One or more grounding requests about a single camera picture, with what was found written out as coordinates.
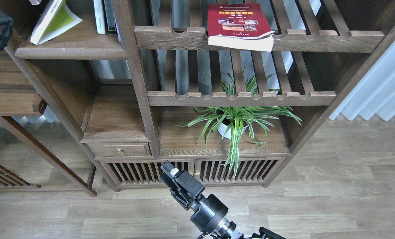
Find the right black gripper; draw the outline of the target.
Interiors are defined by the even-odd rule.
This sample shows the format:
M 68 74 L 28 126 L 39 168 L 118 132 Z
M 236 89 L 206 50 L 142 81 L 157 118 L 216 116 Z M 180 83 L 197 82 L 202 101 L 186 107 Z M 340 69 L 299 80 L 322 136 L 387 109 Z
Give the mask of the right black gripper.
M 169 161 L 160 168 L 161 178 L 170 188 L 172 197 L 185 210 L 193 210 L 190 220 L 202 232 L 198 238 L 211 235 L 214 239 L 228 239 L 229 221 L 225 218 L 228 207 L 214 194 L 204 197 L 204 186 L 187 171 L 181 172 Z

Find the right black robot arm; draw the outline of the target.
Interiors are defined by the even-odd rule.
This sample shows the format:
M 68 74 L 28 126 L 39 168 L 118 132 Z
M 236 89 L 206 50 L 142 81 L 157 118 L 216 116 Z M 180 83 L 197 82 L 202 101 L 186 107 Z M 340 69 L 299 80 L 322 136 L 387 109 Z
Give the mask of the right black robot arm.
M 205 187 L 187 170 L 180 171 L 169 161 L 160 166 L 161 180 L 170 188 L 171 196 L 185 209 L 193 210 L 190 221 L 201 232 L 199 239 L 210 235 L 214 239 L 246 238 L 233 221 L 225 216 L 228 207 L 214 194 L 205 197 Z

